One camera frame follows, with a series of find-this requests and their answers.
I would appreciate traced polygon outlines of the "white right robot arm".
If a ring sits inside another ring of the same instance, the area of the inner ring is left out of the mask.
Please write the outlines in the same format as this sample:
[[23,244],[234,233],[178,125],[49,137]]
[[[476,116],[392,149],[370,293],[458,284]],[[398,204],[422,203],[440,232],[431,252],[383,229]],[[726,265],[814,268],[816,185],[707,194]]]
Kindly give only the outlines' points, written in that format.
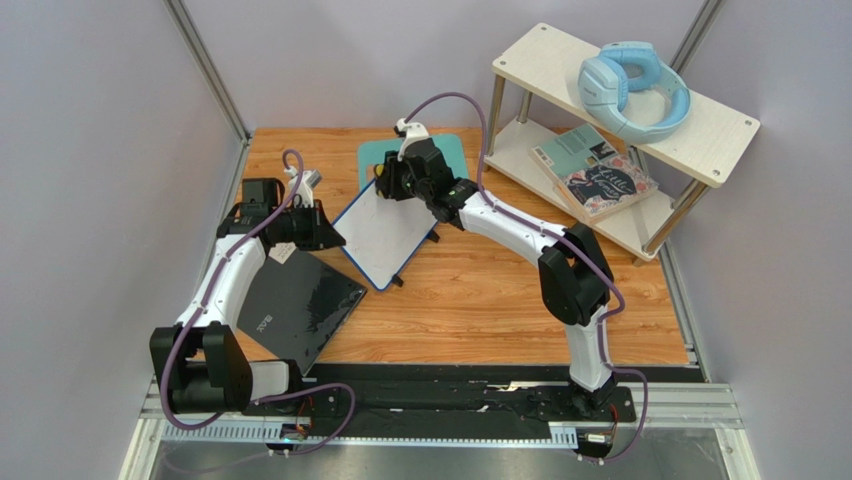
[[481,180],[456,176],[430,138],[387,152],[373,172],[378,196],[419,199],[438,222],[489,238],[536,267],[542,302],[564,324],[569,343],[568,406],[585,418],[607,410],[617,385],[606,336],[614,278],[592,230],[549,223],[500,201]]

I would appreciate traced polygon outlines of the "blue-framed whiteboard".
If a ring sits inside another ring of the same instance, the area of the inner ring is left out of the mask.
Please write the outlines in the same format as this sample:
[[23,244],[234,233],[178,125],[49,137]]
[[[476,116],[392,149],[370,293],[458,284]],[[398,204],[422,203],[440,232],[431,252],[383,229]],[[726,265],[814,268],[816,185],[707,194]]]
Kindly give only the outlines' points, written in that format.
[[347,258],[378,291],[385,291],[427,241],[437,221],[417,198],[388,200],[370,181],[334,220]]

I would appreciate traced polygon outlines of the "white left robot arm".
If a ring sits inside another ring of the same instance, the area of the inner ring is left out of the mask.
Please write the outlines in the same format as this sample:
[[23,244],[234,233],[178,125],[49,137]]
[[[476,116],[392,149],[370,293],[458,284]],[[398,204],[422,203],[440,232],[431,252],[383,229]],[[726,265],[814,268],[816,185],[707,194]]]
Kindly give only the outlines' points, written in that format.
[[290,244],[319,251],[345,244],[313,190],[316,170],[283,183],[243,183],[236,203],[216,230],[212,263],[189,306],[170,327],[154,330],[149,349],[162,406],[170,416],[241,412],[250,403],[287,392],[291,360],[250,362],[235,326],[255,275],[270,250]]

